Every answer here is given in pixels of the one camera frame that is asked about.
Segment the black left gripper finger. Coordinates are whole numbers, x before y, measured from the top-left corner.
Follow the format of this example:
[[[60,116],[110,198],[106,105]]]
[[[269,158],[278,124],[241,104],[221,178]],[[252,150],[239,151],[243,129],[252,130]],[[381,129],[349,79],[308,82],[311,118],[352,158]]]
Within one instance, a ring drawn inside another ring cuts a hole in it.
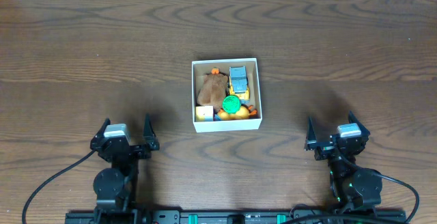
[[[111,124],[111,121],[109,118],[106,118],[98,130],[98,132],[94,135],[94,137],[91,139],[91,145],[100,145],[104,140],[104,131],[108,125]]]
[[[158,138],[152,128],[152,123],[150,119],[150,115],[147,113],[145,116],[144,129],[143,129],[143,138],[145,143],[149,148],[157,148],[158,147]]]

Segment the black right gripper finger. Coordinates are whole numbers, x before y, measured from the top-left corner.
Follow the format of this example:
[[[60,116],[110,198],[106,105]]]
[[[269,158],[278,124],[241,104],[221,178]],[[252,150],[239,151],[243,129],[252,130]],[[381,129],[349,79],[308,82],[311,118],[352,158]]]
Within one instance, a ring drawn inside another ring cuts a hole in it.
[[[307,135],[306,135],[305,143],[312,144],[312,143],[316,143],[316,142],[317,142],[317,138],[316,138],[314,127],[313,127],[313,122],[312,122],[311,117],[308,117]]]
[[[369,136],[369,130],[356,118],[352,111],[348,113],[348,121],[351,124],[355,123],[360,128],[362,137]]]

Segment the white yellow cube toy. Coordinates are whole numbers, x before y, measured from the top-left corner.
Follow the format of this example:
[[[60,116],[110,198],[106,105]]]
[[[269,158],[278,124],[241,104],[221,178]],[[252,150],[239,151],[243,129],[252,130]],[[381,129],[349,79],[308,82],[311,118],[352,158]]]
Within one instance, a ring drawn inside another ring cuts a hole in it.
[[[214,107],[213,106],[197,106],[195,107],[196,122],[213,122]]]

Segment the orange rubber duck toy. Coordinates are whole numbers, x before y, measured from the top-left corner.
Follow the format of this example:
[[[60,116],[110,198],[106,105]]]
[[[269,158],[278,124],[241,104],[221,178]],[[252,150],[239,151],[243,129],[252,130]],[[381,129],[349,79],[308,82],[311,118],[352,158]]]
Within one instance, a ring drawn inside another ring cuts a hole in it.
[[[256,117],[257,109],[253,105],[242,105],[235,113],[228,113],[224,109],[221,109],[214,115],[215,121],[229,121],[229,120],[247,120]]]

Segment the brown plush capybara toy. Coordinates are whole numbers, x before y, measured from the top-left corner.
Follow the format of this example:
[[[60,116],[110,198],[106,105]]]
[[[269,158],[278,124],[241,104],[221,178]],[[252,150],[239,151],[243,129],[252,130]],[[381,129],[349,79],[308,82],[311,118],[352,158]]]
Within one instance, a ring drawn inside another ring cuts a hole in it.
[[[213,68],[210,74],[203,77],[203,85],[197,95],[197,103],[201,106],[213,106],[218,112],[227,96],[228,76]]]

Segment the green round plastic toy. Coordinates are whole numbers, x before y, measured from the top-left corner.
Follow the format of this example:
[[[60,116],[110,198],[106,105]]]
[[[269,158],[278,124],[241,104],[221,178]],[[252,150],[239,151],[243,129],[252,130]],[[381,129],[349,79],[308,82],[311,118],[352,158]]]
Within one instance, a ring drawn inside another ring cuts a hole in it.
[[[240,99],[235,95],[226,96],[222,103],[222,108],[226,113],[236,113],[240,107]]]

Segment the white cardboard box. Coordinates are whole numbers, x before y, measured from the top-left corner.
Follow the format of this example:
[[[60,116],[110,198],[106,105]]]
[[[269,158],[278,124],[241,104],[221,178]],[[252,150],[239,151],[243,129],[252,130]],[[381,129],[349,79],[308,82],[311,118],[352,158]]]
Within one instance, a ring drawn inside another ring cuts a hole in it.
[[[198,122],[196,120],[195,107],[197,106],[197,94],[203,85],[203,75],[218,68],[223,74],[229,74],[230,67],[246,66],[246,75],[249,82],[250,103],[257,109],[257,117],[248,120]],[[192,121],[196,132],[224,132],[234,130],[257,130],[262,122],[262,97],[259,89],[259,74],[256,58],[240,59],[213,59],[193,61],[192,72]]]

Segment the yellow grey toy truck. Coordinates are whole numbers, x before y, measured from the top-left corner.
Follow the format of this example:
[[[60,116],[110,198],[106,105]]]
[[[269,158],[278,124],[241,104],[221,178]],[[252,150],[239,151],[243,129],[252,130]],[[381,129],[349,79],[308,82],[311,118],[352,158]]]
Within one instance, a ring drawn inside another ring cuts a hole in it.
[[[246,66],[229,68],[229,94],[237,96],[242,104],[248,104],[250,102]]]

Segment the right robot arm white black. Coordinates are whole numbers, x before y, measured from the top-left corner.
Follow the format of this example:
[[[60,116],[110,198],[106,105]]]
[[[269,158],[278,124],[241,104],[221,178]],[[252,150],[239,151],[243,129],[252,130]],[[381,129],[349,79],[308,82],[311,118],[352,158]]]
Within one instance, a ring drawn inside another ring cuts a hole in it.
[[[327,160],[330,169],[330,188],[338,200],[334,211],[338,214],[364,211],[381,203],[382,180],[374,169],[359,167],[355,156],[369,140],[370,132],[353,112],[348,123],[339,125],[333,135],[322,136],[313,120],[308,120],[305,150],[313,151],[316,160]]]

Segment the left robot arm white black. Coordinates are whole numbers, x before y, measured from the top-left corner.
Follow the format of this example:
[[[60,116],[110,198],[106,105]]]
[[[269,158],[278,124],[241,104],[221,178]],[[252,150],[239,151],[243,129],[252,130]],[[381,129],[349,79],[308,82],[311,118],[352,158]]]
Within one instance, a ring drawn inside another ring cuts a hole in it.
[[[107,118],[90,141],[90,149],[111,164],[94,178],[94,223],[141,222],[136,208],[139,161],[149,159],[153,151],[160,149],[149,115],[145,116],[143,143],[131,145],[130,140],[126,124],[112,124]]]

